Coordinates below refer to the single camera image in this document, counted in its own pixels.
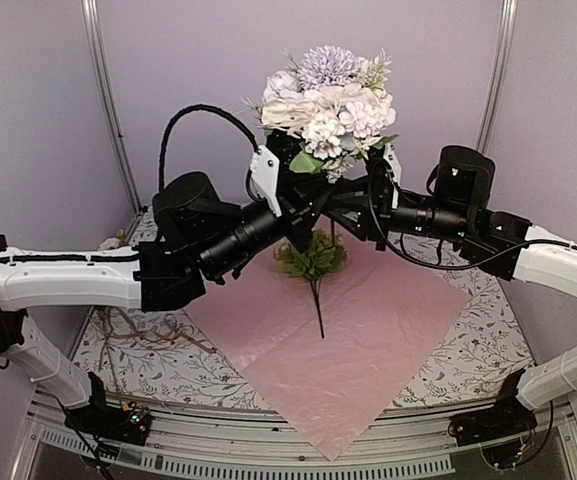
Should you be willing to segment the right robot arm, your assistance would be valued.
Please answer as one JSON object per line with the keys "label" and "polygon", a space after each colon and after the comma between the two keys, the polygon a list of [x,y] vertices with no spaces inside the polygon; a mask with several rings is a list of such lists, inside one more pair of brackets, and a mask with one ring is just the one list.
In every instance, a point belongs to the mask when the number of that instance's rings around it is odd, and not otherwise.
{"label": "right robot arm", "polygon": [[356,238],[417,266],[430,264],[393,244],[391,233],[449,242],[465,259],[465,270],[480,269],[577,298],[577,244],[528,219],[488,209],[492,160],[468,147],[444,147],[424,195],[402,189],[400,172],[391,146],[372,150],[365,176],[337,181],[325,215]]}

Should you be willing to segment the green white flower sprig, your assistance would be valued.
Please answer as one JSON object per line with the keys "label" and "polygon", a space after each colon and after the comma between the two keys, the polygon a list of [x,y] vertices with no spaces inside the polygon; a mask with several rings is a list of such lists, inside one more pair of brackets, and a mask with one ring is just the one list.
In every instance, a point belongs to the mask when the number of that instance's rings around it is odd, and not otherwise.
{"label": "green white flower sprig", "polygon": [[305,281],[316,308],[319,332],[325,338],[321,306],[321,287],[326,276],[338,272],[347,261],[347,249],[335,226],[329,230],[316,229],[307,248],[300,252],[292,243],[284,241],[273,254],[277,270],[291,278]]}

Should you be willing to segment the purple pink wrapping paper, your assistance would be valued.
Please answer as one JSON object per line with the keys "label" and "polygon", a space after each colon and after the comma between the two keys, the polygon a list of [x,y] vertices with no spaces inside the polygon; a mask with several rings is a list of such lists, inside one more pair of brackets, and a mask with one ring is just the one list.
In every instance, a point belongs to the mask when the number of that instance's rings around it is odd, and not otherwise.
{"label": "purple pink wrapping paper", "polygon": [[344,235],[318,296],[271,250],[186,309],[262,399],[335,459],[409,383],[468,297],[433,272]]}

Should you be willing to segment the lilac white flower bouquet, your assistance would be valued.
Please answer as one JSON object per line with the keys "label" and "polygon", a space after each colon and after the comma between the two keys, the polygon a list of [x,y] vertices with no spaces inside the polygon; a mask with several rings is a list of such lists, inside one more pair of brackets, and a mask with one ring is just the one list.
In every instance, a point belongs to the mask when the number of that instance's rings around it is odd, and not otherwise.
{"label": "lilac white flower bouquet", "polygon": [[317,46],[269,76],[260,102],[251,107],[266,136],[281,130],[300,142],[291,171],[324,174],[328,192],[321,211],[356,163],[393,142],[384,132],[396,120],[385,87],[390,64],[385,52],[365,58],[339,46]]}

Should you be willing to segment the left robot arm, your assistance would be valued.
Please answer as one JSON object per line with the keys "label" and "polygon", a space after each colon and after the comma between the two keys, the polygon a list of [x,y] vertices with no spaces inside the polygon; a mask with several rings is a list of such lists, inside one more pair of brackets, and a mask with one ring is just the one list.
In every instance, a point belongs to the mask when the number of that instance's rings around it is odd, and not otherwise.
{"label": "left robot arm", "polygon": [[70,426],[109,433],[142,429],[145,419],[108,405],[102,381],[67,360],[30,319],[37,306],[93,305],[174,311],[205,293],[207,282],[239,276],[280,239],[305,246],[330,192],[323,174],[290,172],[287,140],[274,134],[253,154],[249,177],[261,199],[222,201],[209,177],[183,174],[152,201],[158,231],[115,250],[45,253],[10,247],[0,235],[0,355],[52,393]]}

